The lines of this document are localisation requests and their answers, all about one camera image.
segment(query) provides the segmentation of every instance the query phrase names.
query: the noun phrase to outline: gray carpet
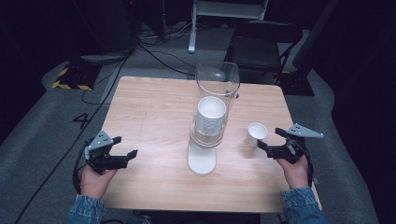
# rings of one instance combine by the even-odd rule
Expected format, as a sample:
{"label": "gray carpet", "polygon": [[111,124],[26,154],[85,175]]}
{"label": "gray carpet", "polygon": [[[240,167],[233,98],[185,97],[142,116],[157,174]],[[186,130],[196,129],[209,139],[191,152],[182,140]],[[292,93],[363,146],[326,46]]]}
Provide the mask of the gray carpet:
{"label": "gray carpet", "polygon": [[[231,31],[227,29],[203,30],[198,33],[194,54],[187,52],[188,36],[148,49],[169,66],[193,74],[193,68],[186,63],[222,61],[230,37]],[[176,55],[186,63],[168,54]],[[65,64],[59,64],[44,75],[42,83],[47,92],[0,146],[1,223],[15,222],[35,190],[78,137],[80,123],[72,120],[83,113],[88,113],[90,118],[94,115],[110,91],[120,67],[115,67],[115,64],[104,66],[93,91],[52,89],[50,86]],[[121,76],[191,78],[163,66],[141,49],[127,60],[120,71]],[[323,212],[330,223],[378,223],[366,184],[332,123],[332,90],[315,71],[309,74],[308,80],[315,96],[287,95],[285,98],[294,122],[325,134],[324,139],[307,140]],[[113,91],[106,103],[111,102]],[[71,174],[78,151],[85,139],[100,131],[107,110],[108,106],[104,105],[97,111],[68,156],[27,208],[21,223],[65,223],[66,214],[76,197]],[[106,218],[126,221],[130,212],[108,209]],[[262,223],[279,222],[275,214],[262,214]]]}

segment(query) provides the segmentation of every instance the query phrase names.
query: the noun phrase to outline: glass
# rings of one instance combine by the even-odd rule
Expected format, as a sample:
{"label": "glass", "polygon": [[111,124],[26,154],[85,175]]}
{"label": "glass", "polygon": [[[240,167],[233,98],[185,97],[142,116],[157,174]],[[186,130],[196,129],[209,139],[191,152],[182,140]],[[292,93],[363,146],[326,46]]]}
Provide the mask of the glass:
{"label": "glass", "polygon": [[196,67],[198,92],[191,118],[191,139],[200,148],[218,146],[240,86],[235,63],[200,62]]}

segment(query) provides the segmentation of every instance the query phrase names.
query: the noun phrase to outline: black curtain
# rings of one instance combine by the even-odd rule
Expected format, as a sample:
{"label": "black curtain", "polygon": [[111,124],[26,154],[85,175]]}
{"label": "black curtain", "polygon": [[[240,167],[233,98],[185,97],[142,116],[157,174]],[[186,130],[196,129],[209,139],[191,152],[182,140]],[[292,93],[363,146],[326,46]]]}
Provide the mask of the black curtain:
{"label": "black curtain", "polygon": [[309,58],[332,87],[332,118],[370,190],[380,223],[396,200],[396,9],[391,1],[340,1]]}
{"label": "black curtain", "polygon": [[[71,44],[61,43],[60,36]],[[0,49],[0,144],[46,91],[41,78],[69,60],[66,51],[77,56],[99,52],[67,0],[0,1]]]}

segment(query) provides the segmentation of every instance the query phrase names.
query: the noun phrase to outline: stacked cups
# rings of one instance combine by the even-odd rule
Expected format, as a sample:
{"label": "stacked cups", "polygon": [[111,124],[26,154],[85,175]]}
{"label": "stacked cups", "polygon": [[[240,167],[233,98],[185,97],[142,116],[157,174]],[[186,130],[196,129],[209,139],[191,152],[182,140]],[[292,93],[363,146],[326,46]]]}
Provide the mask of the stacked cups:
{"label": "stacked cups", "polygon": [[227,106],[218,97],[206,96],[198,103],[196,127],[204,135],[221,131]]}

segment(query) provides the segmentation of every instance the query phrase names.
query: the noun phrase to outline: white metal stand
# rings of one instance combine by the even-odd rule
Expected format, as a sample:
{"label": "white metal stand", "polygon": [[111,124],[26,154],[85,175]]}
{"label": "white metal stand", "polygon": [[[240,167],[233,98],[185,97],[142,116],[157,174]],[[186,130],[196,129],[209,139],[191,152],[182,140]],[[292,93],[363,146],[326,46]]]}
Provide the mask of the white metal stand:
{"label": "white metal stand", "polygon": [[189,166],[198,175],[210,174],[216,167],[216,148],[201,148],[190,138]]}
{"label": "white metal stand", "polygon": [[192,27],[190,34],[189,53],[195,52],[197,15],[219,16],[263,20],[268,0],[261,5],[246,5],[235,3],[219,3],[194,0],[192,6]]}

